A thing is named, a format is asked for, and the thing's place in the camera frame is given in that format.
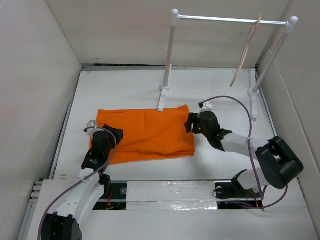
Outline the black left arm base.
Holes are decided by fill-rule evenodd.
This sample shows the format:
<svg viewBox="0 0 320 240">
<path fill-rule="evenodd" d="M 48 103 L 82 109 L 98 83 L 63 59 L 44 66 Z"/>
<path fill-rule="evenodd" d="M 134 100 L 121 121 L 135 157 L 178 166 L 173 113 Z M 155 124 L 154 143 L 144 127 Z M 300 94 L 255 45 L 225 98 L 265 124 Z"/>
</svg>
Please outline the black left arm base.
<svg viewBox="0 0 320 240">
<path fill-rule="evenodd" d="M 126 181 L 112 181 L 108 194 L 103 195 L 93 207 L 93 210 L 118 211 L 127 209 Z"/>
</svg>

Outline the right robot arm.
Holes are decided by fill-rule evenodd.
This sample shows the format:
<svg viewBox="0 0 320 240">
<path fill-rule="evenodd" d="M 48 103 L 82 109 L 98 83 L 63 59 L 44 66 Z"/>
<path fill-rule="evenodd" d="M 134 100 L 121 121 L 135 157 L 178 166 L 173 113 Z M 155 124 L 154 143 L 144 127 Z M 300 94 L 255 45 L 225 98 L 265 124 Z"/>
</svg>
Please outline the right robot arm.
<svg viewBox="0 0 320 240">
<path fill-rule="evenodd" d="M 258 185 L 282 190 L 304 170 L 303 163 L 283 138 L 261 140 L 238 135 L 221 128 L 212 111 L 189 113 L 184 126 L 188 133 L 203 135 L 216 150 L 258 161 L 258 168 L 242 170 L 231 179 L 231 191 L 237 197 L 243 197 Z"/>
</svg>

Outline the wooden clothes hanger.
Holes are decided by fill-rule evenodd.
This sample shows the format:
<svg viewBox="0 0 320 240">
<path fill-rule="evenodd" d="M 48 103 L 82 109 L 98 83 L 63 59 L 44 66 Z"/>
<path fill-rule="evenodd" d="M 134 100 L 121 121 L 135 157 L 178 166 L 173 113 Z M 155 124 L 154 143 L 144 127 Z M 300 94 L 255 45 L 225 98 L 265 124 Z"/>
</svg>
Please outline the wooden clothes hanger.
<svg viewBox="0 0 320 240">
<path fill-rule="evenodd" d="M 233 85 L 235 84 L 237 78 L 239 77 L 240 73 L 241 73 L 241 70 L 244 66 L 244 63 L 246 61 L 246 58 L 247 58 L 247 55 L 248 55 L 248 52 L 249 52 L 249 47 L 250 47 L 250 43 L 254 37 L 254 35 L 256 34 L 256 31 L 260 25 L 260 22 L 261 22 L 261 19 L 262 19 L 262 15 L 259 16 L 258 20 L 257 20 L 257 23 L 250 29 L 250 31 L 248 32 L 247 36 L 246 36 L 246 39 L 245 39 L 245 44 L 244 44 L 244 48 L 243 48 L 243 52 L 242 52 L 242 56 L 241 56 L 241 59 L 240 59 L 240 63 L 238 65 L 238 68 L 233 76 L 233 79 L 229 85 L 230 88 L 233 87 Z"/>
</svg>

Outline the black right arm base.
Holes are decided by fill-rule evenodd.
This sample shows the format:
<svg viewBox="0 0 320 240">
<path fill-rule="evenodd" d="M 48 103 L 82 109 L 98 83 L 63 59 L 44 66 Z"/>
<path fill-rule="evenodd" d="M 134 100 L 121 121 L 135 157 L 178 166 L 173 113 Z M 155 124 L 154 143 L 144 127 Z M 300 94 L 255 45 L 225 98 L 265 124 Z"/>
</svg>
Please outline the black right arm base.
<svg viewBox="0 0 320 240">
<path fill-rule="evenodd" d="M 240 210 L 263 207 L 260 193 L 235 186 L 231 181 L 215 181 L 211 195 L 217 200 L 218 210 Z"/>
</svg>

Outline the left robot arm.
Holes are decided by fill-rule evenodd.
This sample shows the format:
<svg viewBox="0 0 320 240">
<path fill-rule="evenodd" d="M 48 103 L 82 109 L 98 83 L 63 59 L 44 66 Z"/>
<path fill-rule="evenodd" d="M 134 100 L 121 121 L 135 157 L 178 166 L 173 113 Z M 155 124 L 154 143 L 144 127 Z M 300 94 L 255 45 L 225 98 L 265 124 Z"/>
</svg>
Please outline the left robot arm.
<svg viewBox="0 0 320 240">
<path fill-rule="evenodd" d="M 106 124 L 99 127 L 91 120 L 84 132 L 91 137 L 91 145 L 77 181 L 44 211 L 37 233 L 39 240 L 81 240 L 81 228 L 97 201 L 111 195 L 111 179 L 105 171 L 124 138 L 124 130 Z"/>
</svg>

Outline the orange trousers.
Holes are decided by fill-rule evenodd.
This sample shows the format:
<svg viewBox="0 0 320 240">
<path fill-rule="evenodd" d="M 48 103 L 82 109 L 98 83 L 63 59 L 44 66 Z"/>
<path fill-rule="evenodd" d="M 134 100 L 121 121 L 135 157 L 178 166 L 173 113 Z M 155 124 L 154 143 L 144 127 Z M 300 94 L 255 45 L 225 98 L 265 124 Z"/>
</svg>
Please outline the orange trousers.
<svg viewBox="0 0 320 240">
<path fill-rule="evenodd" d="M 182 158 L 195 154 L 195 139 L 187 133 L 187 105 L 157 109 L 117 109 L 98 111 L 99 127 L 123 130 L 112 165 L 137 161 Z"/>
</svg>

